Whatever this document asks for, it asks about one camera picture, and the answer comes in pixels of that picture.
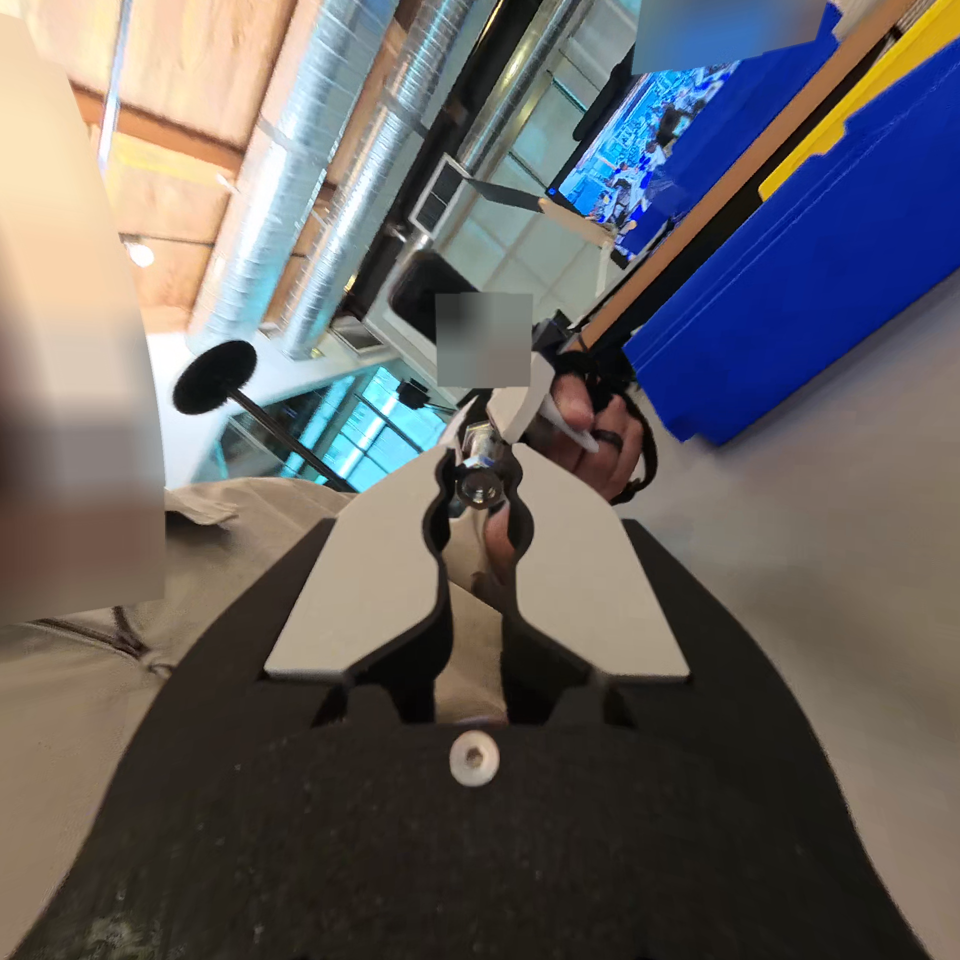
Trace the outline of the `white air vent grille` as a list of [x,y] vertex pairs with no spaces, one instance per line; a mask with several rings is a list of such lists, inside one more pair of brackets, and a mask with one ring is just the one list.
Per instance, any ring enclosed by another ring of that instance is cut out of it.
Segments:
[[431,240],[437,238],[463,187],[471,182],[471,173],[451,154],[444,153],[409,213],[412,226]]

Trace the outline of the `yellow plastic bin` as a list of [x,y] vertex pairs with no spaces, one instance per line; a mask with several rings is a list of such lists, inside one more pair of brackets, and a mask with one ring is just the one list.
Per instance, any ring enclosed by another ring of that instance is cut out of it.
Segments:
[[921,5],[924,9],[918,14],[908,14],[908,27],[902,38],[870,67],[763,181],[759,187],[763,202],[768,201],[807,160],[831,150],[845,136],[847,120],[859,109],[958,40],[958,1],[923,2]]

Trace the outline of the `wooden document stand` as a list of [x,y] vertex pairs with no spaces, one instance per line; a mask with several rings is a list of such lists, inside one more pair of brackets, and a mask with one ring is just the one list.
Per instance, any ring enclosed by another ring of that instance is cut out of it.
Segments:
[[575,234],[599,250],[596,296],[600,297],[600,294],[604,294],[607,289],[608,264],[611,252],[615,246],[616,234],[605,227],[604,224],[588,219],[576,211],[567,210],[547,196],[539,197],[536,204],[548,219],[553,220],[565,230]]

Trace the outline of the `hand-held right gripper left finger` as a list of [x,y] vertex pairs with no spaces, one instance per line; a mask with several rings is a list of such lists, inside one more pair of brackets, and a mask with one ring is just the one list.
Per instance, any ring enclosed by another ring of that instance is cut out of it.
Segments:
[[435,722],[437,678],[453,652],[443,558],[452,497],[452,450],[428,450],[356,496],[333,522],[267,676],[381,686],[407,723]]

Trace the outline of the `person's left hand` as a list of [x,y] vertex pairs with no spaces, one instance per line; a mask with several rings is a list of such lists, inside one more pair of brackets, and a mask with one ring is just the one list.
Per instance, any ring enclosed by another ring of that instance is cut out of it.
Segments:
[[614,394],[596,410],[583,379],[574,373],[555,378],[551,395],[565,422],[574,430],[600,432],[597,450],[587,451],[557,427],[547,426],[533,445],[547,459],[577,476],[611,501],[632,478],[641,459],[645,428],[629,409],[628,400]]

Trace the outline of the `silver ventilation duct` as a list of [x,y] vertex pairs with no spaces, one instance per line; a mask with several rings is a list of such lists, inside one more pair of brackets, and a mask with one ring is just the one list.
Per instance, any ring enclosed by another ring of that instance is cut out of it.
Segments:
[[281,310],[275,339],[288,358],[311,355],[376,238],[429,131],[429,106],[473,6],[422,2]]
[[260,328],[397,5],[296,3],[188,324],[193,354]]

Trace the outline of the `silver hex bolt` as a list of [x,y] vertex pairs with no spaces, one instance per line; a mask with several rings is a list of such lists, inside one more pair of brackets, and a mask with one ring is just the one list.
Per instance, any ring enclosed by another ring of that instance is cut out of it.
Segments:
[[489,420],[469,425],[461,443],[463,464],[469,469],[495,469],[502,458],[503,442]]

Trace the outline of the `black video bar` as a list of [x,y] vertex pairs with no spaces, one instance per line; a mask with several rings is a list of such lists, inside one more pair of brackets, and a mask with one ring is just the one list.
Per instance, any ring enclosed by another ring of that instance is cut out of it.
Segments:
[[635,46],[632,45],[623,59],[611,70],[607,82],[572,132],[576,142],[592,141],[629,93],[633,84],[633,53]]

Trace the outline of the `flat screen monitor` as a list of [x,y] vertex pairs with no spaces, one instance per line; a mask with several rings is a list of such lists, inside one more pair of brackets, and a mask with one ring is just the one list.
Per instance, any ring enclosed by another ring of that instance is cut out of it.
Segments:
[[615,258],[630,261],[646,245],[629,234],[653,205],[654,174],[740,65],[661,70],[635,80],[571,169],[548,187],[548,197],[614,233]]

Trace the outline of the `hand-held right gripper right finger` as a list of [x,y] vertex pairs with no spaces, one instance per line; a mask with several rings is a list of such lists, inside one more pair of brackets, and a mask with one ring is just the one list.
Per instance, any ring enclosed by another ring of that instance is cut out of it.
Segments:
[[543,453],[512,448],[501,678],[515,724],[548,721],[569,690],[683,684],[691,666],[628,528]]

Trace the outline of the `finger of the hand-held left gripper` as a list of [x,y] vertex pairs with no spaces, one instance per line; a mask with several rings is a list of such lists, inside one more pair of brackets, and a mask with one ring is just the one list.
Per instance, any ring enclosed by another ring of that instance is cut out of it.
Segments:
[[549,361],[541,354],[532,354],[526,385],[493,389],[487,402],[488,420],[503,443],[521,440],[549,396],[553,379],[555,369]]
[[462,450],[467,429],[480,422],[483,422],[483,396],[465,395],[440,434],[440,445]]

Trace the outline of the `blue divided plastic bin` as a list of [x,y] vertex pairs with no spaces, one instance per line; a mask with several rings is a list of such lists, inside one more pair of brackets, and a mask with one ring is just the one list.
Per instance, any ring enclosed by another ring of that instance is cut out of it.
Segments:
[[959,262],[959,42],[863,105],[625,345],[678,441],[720,445]]

